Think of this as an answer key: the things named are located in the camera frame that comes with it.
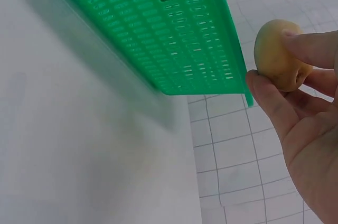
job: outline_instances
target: finger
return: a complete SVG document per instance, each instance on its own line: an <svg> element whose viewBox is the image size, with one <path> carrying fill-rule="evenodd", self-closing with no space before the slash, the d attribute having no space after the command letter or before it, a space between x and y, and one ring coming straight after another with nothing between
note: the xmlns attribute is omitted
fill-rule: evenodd
<svg viewBox="0 0 338 224"><path fill-rule="evenodd" d="M303 114L304 117L327 111L331 104L322 98L311 96L301 90L289 93L286 96L286 99L295 107L295 109L302 112L298 113L298 115Z"/></svg>
<svg viewBox="0 0 338 224"><path fill-rule="evenodd" d="M257 72L248 73L255 99L270 118L281 141L299 122L299 117L292 105L282 96L270 80L259 76Z"/></svg>
<svg viewBox="0 0 338 224"><path fill-rule="evenodd" d="M338 31L297 35L283 30L285 47L301 61L320 68L334 68L338 47Z"/></svg>
<svg viewBox="0 0 338 224"><path fill-rule="evenodd" d="M334 70L313 70L305 79L304 84L322 94L334 97L338 87L338 80Z"/></svg>

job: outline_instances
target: potato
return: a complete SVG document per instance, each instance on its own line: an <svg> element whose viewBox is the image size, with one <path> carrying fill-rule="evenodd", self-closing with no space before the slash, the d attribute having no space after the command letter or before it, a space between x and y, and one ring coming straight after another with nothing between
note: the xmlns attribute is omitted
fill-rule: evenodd
<svg viewBox="0 0 338 224"><path fill-rule="evenodd" d="M292 92L304 83L313 67L295 58L283 46L281 41L283 29L303 33L293 22L272 20L259 30L253 53L258 73L269 78L278 90Z"/></svg>

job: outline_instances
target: plastic crate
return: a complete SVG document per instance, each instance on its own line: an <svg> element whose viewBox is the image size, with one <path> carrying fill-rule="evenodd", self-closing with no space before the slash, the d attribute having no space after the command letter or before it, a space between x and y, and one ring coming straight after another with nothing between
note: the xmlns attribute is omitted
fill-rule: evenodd
<svg viewBox="0 0 338 224"><path fill-rule="evenodd" d="M76 1L163 93L245 94L248 105L253 104L226 0Z"/></svg>

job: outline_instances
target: hand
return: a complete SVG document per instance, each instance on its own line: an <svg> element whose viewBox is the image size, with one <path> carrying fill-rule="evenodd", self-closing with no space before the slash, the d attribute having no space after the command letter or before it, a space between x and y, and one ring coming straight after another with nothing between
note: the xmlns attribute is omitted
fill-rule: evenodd
<svg viewBox="0 0 338 224"><path fill-rule="evenodd" d="M257 71L247 83L279 136L285 162L299 193L325 224L338 223L338 31L294 35L283 32L286 48L319 68L305 84L334 97L328 102L301 90L284 94Z"/></svg>

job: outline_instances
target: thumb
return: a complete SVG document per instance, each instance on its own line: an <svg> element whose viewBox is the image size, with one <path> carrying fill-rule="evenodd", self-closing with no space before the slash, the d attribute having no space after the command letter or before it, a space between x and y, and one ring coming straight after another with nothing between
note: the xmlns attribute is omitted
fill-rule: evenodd
<svg viewBox="0 0 338 224"><path fill-rule="evenodd" d="M334 68L338 52L338 31L298 35L291 30L283 30L282 41L304 63L320 68Z"/></svg>

